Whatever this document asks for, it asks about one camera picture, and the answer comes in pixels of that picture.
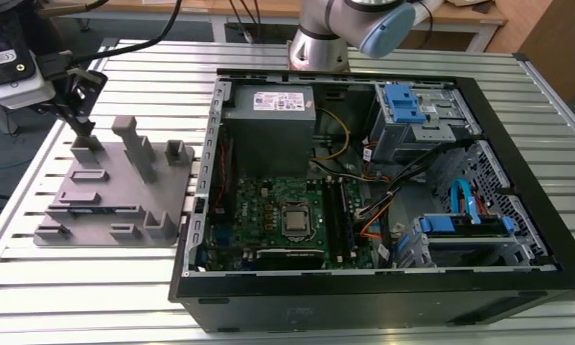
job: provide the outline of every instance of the green circuit board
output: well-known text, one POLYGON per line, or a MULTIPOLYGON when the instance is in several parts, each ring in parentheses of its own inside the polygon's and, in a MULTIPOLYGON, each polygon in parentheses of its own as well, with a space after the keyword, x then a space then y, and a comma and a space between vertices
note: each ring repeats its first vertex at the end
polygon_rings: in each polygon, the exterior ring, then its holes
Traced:
MULTIPOLYGON (((319 249, 326 253, 327 269, 373 266, 370 246, 354 249, 355 257, 331 260, 325 215, 323 180, 299 178, 242 179, 236 188, 236 208, 231 229, 216 229, 215 240, 231 248, 319 249), (288 237, 282 232, 286 208, 308 210, 310 235, 288 237)), ((359 184, 343 183, 350 213, 362 207, 359 184)), ((240 270, 242 252, 219 252, 222 270, 240 270)))

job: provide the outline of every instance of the open computer case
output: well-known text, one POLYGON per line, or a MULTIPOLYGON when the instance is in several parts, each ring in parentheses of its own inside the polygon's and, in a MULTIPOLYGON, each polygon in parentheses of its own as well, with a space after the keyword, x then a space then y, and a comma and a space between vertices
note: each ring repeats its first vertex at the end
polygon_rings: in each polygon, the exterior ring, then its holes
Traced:
POLYGON ((493 323, 575 241, 471 78, 219 70, 170 300, 208 332, 493 323))

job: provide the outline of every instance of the ram slot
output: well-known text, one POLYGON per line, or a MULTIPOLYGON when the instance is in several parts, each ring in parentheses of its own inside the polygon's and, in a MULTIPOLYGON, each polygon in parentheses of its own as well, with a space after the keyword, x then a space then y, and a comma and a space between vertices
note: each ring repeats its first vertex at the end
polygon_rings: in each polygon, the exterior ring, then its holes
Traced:
POLYGON ((349 247, 346 241, 346 232, 343 230, 343 227, 346 226, 346 220, 342 216, 343 212, 341 209, 341 187, 335 181, 323 182, 322 196, 325 198, 326 232, 329 235, 329 250, 331 259, 337 263, 343 263, 345 258, 347 258, 349 247))
POLYGON ((346 238, 347 238, 347 247, 349 247, 349 254, 351 258, 357 257, 357 240, 354 239, 354 224, 353 224, 353 215, 349 211, 349 196, 346 192, 346 184, 339 183, 339 188, 342 192, 342 204, 343 204, 343 218, 346 219, 345 225, 345 232, 346 232, 346 238))

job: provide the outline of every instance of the floor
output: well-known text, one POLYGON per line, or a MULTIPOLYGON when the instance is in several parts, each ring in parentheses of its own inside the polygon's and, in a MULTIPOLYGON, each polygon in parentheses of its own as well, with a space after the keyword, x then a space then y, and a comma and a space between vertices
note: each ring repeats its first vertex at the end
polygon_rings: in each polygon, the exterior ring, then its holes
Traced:
MULTIPOLYGON (((91 22, 92 29, 88 32, 80 32, 73 19, 59 19, 57 25, 71 50, 75 55, 80 55, 96 51, 106 37, 151 39, 162 31, 164 23, 150 21, 142 26, 134 21, 116 23, 108 20, 94 20, 91 22)), ((288 26, 272 26, 266 30, 266 43, 284 43, 284 40, 292 37, 295 33, 295 28, 288 26)), ((236 28, 227 28, 227 38, 228 42, 246 42, 236 28)), ((176 22, 167 40, 212 42, 210 24, 176 22)), ((575 97, 569 106, 575 112, 575 97)), ((11 195, 15 190, 28 162, 33 158, 55 122, 51 116, 40 116, 28 110, 15 111, 9 116, 20 125, 20 134, 12 137, 0 132, 0 194, 3 195, 11 195), (23 164, 5 168, 5 166, 19 163, 23 164)))

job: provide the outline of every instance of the motherboard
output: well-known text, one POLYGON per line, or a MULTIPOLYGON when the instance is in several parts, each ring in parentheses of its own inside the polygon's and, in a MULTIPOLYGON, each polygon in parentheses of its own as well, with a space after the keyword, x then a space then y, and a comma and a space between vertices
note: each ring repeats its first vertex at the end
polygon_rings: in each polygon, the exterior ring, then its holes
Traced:
POLYGON ((242 179, 234 221, 211 231, 211 269, 371 268, 369 240, 353 231, 362 204, 355 180, 242 179))

